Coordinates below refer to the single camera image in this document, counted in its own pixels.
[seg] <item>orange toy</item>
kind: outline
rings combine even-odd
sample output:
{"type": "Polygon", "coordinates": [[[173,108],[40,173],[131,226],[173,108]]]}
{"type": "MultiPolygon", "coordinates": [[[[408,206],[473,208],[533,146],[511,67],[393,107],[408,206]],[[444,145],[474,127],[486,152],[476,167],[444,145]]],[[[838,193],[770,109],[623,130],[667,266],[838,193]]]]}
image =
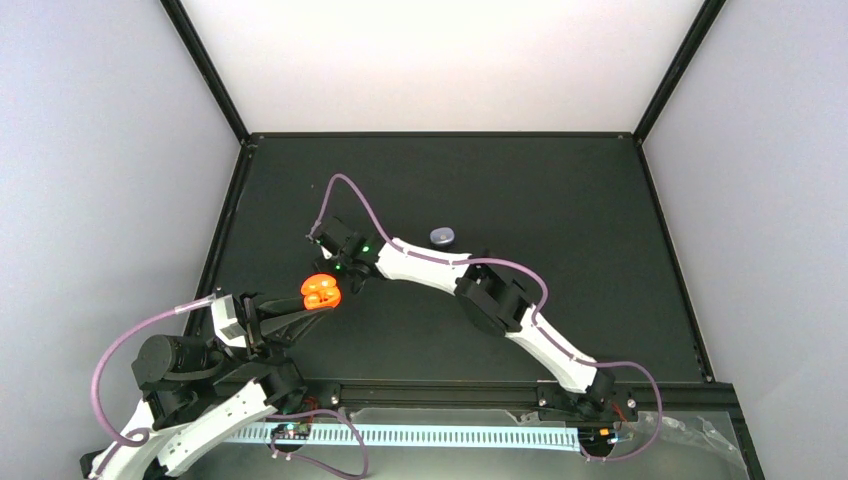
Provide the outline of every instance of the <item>orange toy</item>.
{"type": "Polygon", "coordinates": [[[335,308],[342,301],[342,292],[336,286],[336,279],[326,273],[318,273],[307,278],[300,287],[303,305],[307,310],[316,308],[335,308]]]}

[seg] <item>black tabletop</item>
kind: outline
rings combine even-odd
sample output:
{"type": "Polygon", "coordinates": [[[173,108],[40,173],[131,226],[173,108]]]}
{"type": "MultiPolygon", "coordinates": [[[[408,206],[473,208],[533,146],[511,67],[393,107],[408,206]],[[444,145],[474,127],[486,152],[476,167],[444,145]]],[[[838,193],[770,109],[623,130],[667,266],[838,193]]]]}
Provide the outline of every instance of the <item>black tabletop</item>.
{"type": "MultiPolygon", "coordinates": [[[[546,319],[583,352],[641,362],[661,382],[701,381],[632,139],[266,136],[253,153],[216,285],[297,295],[318,254],[304,235],[336,172],[357,182],[390,235],[426,246],[433,228],[449,226],[453,251],[489,248],[534,269],[551,291],[546,319]]],[[[328,214],[373,231],[355,196],[337,185],[328,214]]],[[[553,378],[519,346],[476,330],[453,297],[405,282],[371,281],[361,294],[346,294],[291,355],[312,379],[553,378]]]]}

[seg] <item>purple cable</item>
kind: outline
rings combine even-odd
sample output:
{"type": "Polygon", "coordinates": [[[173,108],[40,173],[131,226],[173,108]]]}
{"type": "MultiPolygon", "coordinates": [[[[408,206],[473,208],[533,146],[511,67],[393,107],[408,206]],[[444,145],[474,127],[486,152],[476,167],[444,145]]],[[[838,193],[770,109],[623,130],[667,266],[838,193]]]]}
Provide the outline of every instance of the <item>purple cable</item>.
{"type": "MultiPolygon", "coordinates": [[[[389,235],[386,233],[386,231],[383,229],[383,226],[380,224],[380,220],[377,218],[377,214],[374,213],[374,209],[371,207],[371,204],[368,203],[368,199],[365,198],[365,195],[362,193],[362,191],[359,189],[359,187],[356,186],[355,183],[353,183],[353,180],[351,180],[347,175],[345,175],[343,173],[337,173],[337,174],[333,175],[332,177],[330,177],[330,182],[327,184],[327,191],[324,192],[324,201],[321,203],[321,210],[318,212],[318,218],[315,220],[315,223],[312,225],[312,228],[309,230],[309,234],[307,235],[307,238],[312,240],[313,234],[315,233],[315,230],[318,228],[319,225],[321,225],[321,221],[324,219],[324,213],[327,211],[327,205],[329,204],[329,201],[330,201],[330,193],[333,190],[333,184],[336,183],[336,180],[342,180],[350,186],[351,190],[353,190],[353,193],[355,193],[356,196],[359,198],[359,201],[362,203],[362,206],[365,207],[365,211],[368,213],[368,216],[371,218],[371,223],[374,224],[374,227],[377,229],[377,232],[380,234],[380,236],[386,242],[386,245],[390,245],[395,250],[397,250],[399,252],[403,252],[404,251],[403,248],[400,245],[397,245],[396,243],[394,243],[392,241],[392,239],[389,237],[389,235]]],[[[476,265],[476,264],[501,265],[501,266],[504,266],[504,267],[512,268],[514,270],[518,270],[519,272],[526,274],[527,276],[529,276],[530,278],[535,280],[536,283],[539,284],[539,287],[542,289],[542,298],[539,300],[539,303],[536,305],[536,307],[533,309],[533,312],[531,312],[531,314],[530,314],[530,320],[533,322],[533,325],[534,326],[538,325],[538,322],[536,321],[536,315],[542,309],[542,306],[544,306],[545,303],[548,301],[548,285],[545,283],[545,281],[542,279],[542,277],[539,276],[539,274],[537,274],[533,270],[530,270],[529,268],[525,267],[524,265],[521,265],[520,263],[509,261],[509,260],[503,260],[503,259],[500,259],[500,258],[469,258],[467,260],[458,260],[458,261],[455,261],[455,262],[449,262],[449,261],[441,259],[441,258],[431,257],[429,255],[424,255],[424,254],[421,254],[421,253],[418,253],[418,252],[413,252],[413,251],[408,251],[408,252],[406,252],[406,254],[409,255],[410,257],[418,258],[418,259],[421,259],[421,260],[427,260],[427,261],[430,261],[430,262],[438,263],[440,265],[457,265],[457,266],[476,265]]],[[[593,368],[630,367],[630,368],[635,368],[636,370],[639,370],[648,379],[648,382],[650,382],[650,384],[651,384],[651,388],[654,390],[654,395],[656,395],[656,397],[657,397],[657,428],[654,430],[654,433],[653,433],[653,435],[651,435],[651,438],[649,438],[648,441],[645,442],[644,445],[642,445],[641,447],[632,451],[631,453],[628,453],[626,455],[622,455],[620,457],[610,458],[610,459],[607,459],[606,457],[596,457],[596,456],[589,455],[588,452],[586,452],[581,447],[581,451],[587,459],[598,460],[598,461],[603,461],[603,462],[617,462],[617,461],[627,460],[627,459],[633,458],[636,455],[639,455],[640,453],[644,452],[645,450],[648,449],[648,447],[650,447],[657,440],[657,437],[659,437],[659,434],[660,434],[660,428],[662,428],[662,412],[663,412],[663,409],[662,409],[662,394],[660,393],[660,389],[659,389],[659,386],[657,385],[657,381],[654,379],[653,375],[651,375],[651,372],[649,372],[647,368],[643,367],[642,365],[640,365],[636,362],[630,362],[630,361],[589,362],[589,361],[583,360],[581,358],[577,358],[573,353],[568,351],[568,349],[566,349],[565,347],[563,347],[562,345],[557,343],[557,341],[554,340],[554,338],[551,337],[548,334],[548,332],[546,332],[543,328],[539,327],[539,333],[541,333],[543,337],[545,337],[549,342],[551,342],[551,344],[553,346],[555,346],[560,352],[565,354],[566,357],[568,357],[571,360],[574,360],[575,362],[577,362],[581,365],[585,365],[587,367],[593,367],[593,368]]]]}
{"type": "Polygon", "coordinates": [[[359,449],[362,451],[362,473],[352,474],[352,473],[343,472],[343,471],[341,471],[341,470],[339,470],[335,467],[331,467],[330,465],[327,465],[326,463],[321,462],[319,460],[315,460],[314,458],[311,458],[311,457],[300,455],[298,453],[280,452],[279,450],[277,450],[277,439],[284,436],[282,434],[274,435],[274,437],[271,439],[270,447],[271,447],[271,451],[274,453],[274,457],[276,458],[276,456],[280,453],[285,453],[287,460],[292,459],[292,458],[295,459],[295,460],[302,460],[306,463],[315,465],[316,467],[321,468],[322,470],[325,470],[329,473],[332,473],[333,475],[335,475],[339,478],[344,478],[345,480],[361,480],[361,479],[365,478],[365,476],[368,475],[368,449],[365,448],[365,439],[362,438],[362,434],[359,433],[359,430],[357,430],[356,427],[353,426],[353,424],[350,422],[350,420],[345,418],[345,416],[342,415],[341,413],[334,412],[333,410],[327,410],[327,409],[319,408],[317,410],[310,410],[308,412],[303,412],[303,413],[293,413],[291,415],[269,415],[265,419],[266,420],[282,420],[284,422],[287,422],[289,420],[296,420],[298,418],[312,417],[314,415],[331,415],[331,416],[335,417],[336,420],[347,425],[347,427],[353,433],[353,436],[356,437],[356,441],[359,443],[359,449]]]}
{"type": "MultiPolygon", "coordinates": [[[[118,339],[115,340],[112,345],[110,345],[109,348],[106,349],[106,351],[103,353],[103,356],[100,357],[100,361],[97,362],[97,367],[94,368],[94,374],[91,377],[91,390],[89,392],[89,397],[91,400],[91,408],[94,410],[95,417],[97,417],[97,422],[100,424],[101,427],[103,427],[103,430],[106,431],[106,433],[108,433],[110,437],[112,437],[112,440],[114,440],[115,443],[123,447],[140,447],[147,443],[147,440],[150,438],[150,432],[147,429],[133,430],[132,432],[129,432],[130,436],[141,434],[141,438],[139,440],[126,438],[121,435],[121,432],[116,430],[115,427],[113,427],[112,424],[109,423],[109,419],[106,418],[106,413],[103,411],[103,405],[100,403],[100,380],[103,377],[103,370],[106,368],[106,364],[109,362],[109,359],[112,358],[112,355],[115,354],[115,351],[117,351],[121,345],[123,345],[130,337],[140,332],[141,330],[166,318],[170,318],[174,315],[179,315],[185,312],[190,312],[192,310],[197,310],[198,308],[209,306],[211,303],[211,297],[201,298],[186,303],[184,305],[174,307],[170,310],[160,313],[159,315],[150,317],[147,320],[129,329],[120,337],[118,337],[118,339]]],[[[105,464],[106,462],[104,461],[101,463],[101,466],[105,466],[105,464]]]]}

